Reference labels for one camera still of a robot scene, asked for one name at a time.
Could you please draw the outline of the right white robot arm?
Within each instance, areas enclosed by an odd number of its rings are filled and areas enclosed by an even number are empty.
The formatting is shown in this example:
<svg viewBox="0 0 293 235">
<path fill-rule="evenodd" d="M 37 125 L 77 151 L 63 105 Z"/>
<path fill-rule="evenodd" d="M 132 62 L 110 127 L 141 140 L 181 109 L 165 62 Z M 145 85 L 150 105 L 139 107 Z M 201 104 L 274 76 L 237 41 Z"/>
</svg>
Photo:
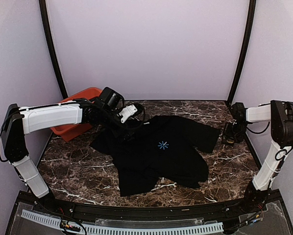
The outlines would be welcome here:
<svg viewBox="0 0 293 235">
<path fill-rule="evenodd" d="M 237 102 L 231 106 L 231 110 L 235 120 L 232 125 L 235 142 L 238 142 L 237 135 L 244 134 L 249 124 L 262 121 L 270 124 L 269 152 L 240 201 L 240 209 L 251 212 L 265 204 L 274 179 L 293 150 L 293 102 L 271 100 L 270 103 L 250 108 L 245 108 L 243 103 Z"/>
</svg>

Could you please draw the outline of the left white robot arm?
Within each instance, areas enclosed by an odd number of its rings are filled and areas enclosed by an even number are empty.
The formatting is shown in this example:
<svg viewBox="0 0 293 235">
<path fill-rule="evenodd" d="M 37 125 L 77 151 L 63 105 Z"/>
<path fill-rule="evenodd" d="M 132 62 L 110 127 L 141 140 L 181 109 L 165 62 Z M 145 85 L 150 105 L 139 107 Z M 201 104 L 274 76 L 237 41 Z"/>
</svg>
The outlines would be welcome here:
<svg viewBox="0 0 293 235">
<path fill-rule="evenodd" d="M 114 132 L 136 129 L 128 120 L 144 114 L 140 104 L 125 104 L 124 97 L 115 90 L 105 87 L 84 89 L 68 98 L 52 104 L 37 106 L 9 105 L 0 128 L 1 162 L 13 166 L 23 183 L 33 195 L 40 199 L 40 206 L 48 213 L 55 213 L 59 203 L 51 197 L 52 192 L 31 158 L 25 137 L 43 130 L 59 127 L 64 135 L 76 137 L 80 127 L 94 122 L 113 129 Z"/>
</svg>

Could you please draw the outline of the black t-shirt with blue logo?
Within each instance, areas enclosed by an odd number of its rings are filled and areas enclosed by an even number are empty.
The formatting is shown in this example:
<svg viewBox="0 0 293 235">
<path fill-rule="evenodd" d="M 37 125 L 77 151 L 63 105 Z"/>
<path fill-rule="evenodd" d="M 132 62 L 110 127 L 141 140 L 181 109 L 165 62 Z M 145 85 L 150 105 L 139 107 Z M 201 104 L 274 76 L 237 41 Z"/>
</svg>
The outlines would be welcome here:
<svg viewBox="0 0 293 235">
<path fill-rule="evenodd" d="M 209 167 L 201 152 L 212 153 L 221 130 L 180 116 L 154 116 L 126 140 L 105 129 L 91 143 L 110 155 L 118 171 L 120 196 L 151 191 L 160 178 L 200 188 Z"/>
</svg>

